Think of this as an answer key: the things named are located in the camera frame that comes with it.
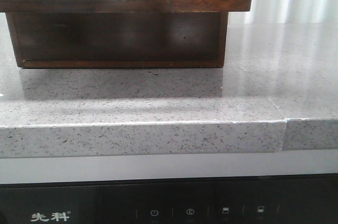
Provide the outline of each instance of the speckled stone surface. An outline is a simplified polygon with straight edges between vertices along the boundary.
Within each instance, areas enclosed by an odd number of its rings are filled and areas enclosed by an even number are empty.
[[[288,121],[284,150],[338,148],[338,119]]]
[[[8,128],[2,157],[275,152],[284,123]]]
[[[293,119],[338,118],[336,40],[334,24],[229,26],[222,69],[28,70],[0,14],[0,157],[302,148]],[[304,148],[337,148],[329,129]]]

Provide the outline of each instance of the wooden cabinet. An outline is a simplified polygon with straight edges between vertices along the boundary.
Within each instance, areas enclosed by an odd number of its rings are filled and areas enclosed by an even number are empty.
[[[251,0],[0,0],[19,67],[221,67]]]

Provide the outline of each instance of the power button icon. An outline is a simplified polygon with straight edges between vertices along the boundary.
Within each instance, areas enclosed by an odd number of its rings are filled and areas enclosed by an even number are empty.
[[[152,210],[150,211],[150,215],[153,216],[153,217],[156,217],[159,215],[159,212],[157,210]]]

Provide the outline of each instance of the control icon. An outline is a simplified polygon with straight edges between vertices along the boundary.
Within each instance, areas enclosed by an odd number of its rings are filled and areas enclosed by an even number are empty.
[[[156,217],[156,216],[159,215],[159,211],[157,211],[157,210],[152,210],[152,211],[150,211],[150,215],[153,216],[153,217]]]
[[[258,207],[257,212],[258,213],[264,213],[264,207]]]
[[[222,208],[222,214],[229,214],[230,208],[229,207],[223,207]]]
[[[194,209],[191,209],[189,208],[187,211],[186,211],[186,214],[188,215],[193,215],[195,213],[195,210]]]

